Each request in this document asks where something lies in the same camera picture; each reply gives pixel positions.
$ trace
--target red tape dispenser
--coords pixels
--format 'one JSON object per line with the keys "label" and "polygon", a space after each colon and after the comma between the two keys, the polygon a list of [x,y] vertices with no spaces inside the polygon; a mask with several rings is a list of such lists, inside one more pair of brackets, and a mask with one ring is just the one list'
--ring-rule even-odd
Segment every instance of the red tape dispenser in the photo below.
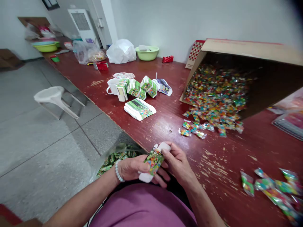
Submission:
{"label": "red tape dispenser", "polygon": [[174,60],[174,56],[163,57],[162,63],[173,62],[173,60]]}
{"label": "red tape dispenser", "polygon": [[108,70],[108,64],[106,61],[96,62],[93,65],[96,70]]}

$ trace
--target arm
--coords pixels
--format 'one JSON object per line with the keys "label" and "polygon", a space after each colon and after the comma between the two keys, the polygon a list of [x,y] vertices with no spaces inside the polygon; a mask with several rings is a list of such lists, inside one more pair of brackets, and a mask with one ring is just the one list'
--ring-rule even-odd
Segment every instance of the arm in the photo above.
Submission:
{"label": "arm", "polygon": [[[135,180],[139,177],[138,171],[148,172],[149,165],[143,163],[146,157],[147,155],[140,155],[120,161],[118,169],[121,177],[127,181]],[[163,169],[160,168],[158,173],[167,181],[170,180]],[[83,227],[119,183],[115,166],[113,166],[98,180],[86,186],[67,201],[43,227]],[[154,177],[153,183],[160,184],[162,187],[167,186],[158,175]]]}
{"label": "arm", "polygon": [[184,188],[198,226],[225,227],[216,208],[192,171],[185,153],[174,143],[166,143],[171,146],[171,152],[162,150],[163,156],[172,174]]}

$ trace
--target concrete floor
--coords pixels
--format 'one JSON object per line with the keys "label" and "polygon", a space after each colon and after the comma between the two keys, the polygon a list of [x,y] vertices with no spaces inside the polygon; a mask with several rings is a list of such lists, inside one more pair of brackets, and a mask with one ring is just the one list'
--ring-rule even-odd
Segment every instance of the concrete floor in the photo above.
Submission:
{"label": "concrete floor", "polygon": [[[33,96],[63,86],[83,103],[65,99],[74,120],[49,105],[55,119]],[[100,156],[119,143],[134,141],[45,60],[0,73],[0,203],[23,220],[46,222],[88,185]]]}

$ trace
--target wooden table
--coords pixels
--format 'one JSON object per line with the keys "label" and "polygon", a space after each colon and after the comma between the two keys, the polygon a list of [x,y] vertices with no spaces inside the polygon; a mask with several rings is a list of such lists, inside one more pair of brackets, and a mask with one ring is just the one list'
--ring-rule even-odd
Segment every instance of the wooden table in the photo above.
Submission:
{"label": "wooden table", "polygon": [[[230,226],[290,226],[290,223],[265,194],[255,192],[248,196],[242,188],[240,170],[258,178],[254,169],[261,167],[273,179],[285,181],[279,167],[290,169],[303,179],[303,143],[271,124],[277,116],[264,110],[244,120],[244,132],[228,130],[227,138],[217,132],[206,131],[207,138],[178,134],[189,105],[179,101],[190,72],[182,63],[163,64],[154,61],[137,61],[110,64],[109,71],[98,71],[93,66],[80,65],[73,53],[58,55],[60,62],[49,59],[52,53],[43,54],[63,76],[95,103],[142,148],[149,151],[155,143],[174,141],[187,154],[189,163],[199,182],[206,190],[220,216]],[[124,102],[108,95],[107,81],[114,73],[134,73],[140,81],[145,75],[165,79],[173,89],[168,97],[159,93],[154,99],[147,95],[146,102],[157,113],[139,122],[123,110]]]}

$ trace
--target green and white box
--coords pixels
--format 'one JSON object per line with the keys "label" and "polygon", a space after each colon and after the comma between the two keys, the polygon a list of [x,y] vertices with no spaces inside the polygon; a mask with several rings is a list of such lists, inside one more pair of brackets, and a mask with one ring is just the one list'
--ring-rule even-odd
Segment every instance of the green and white box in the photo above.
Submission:
{"label": "green and white box", "polygon": [[156,109],[153,106],[139,98],[125,103],[124,110],[138,121],[142,121],[144,118],[156,113]]}
{"label": "green and white box", "polygon": [[157,85],[148,76],[145,76],[143,78],[140,87],[145,90],[152,98],[157,96]]}
{"label": "green and white box", "polygon": [[145,90],[140,88],[140,83],[137,80],[135,80],[134,78],[132,78],[129,82],[127,93],[132,96],[135,96],[137,98],[140,98],[142,100],[146,99]]}
{"label": "green and white box", "polygon": [[127,97],[127,88],[129,86],[130,79],[129,78],[123,78],[120,79],[120,82],[116,85],[118,90],[118,98],[120,102],[125,102],[128,100]]}

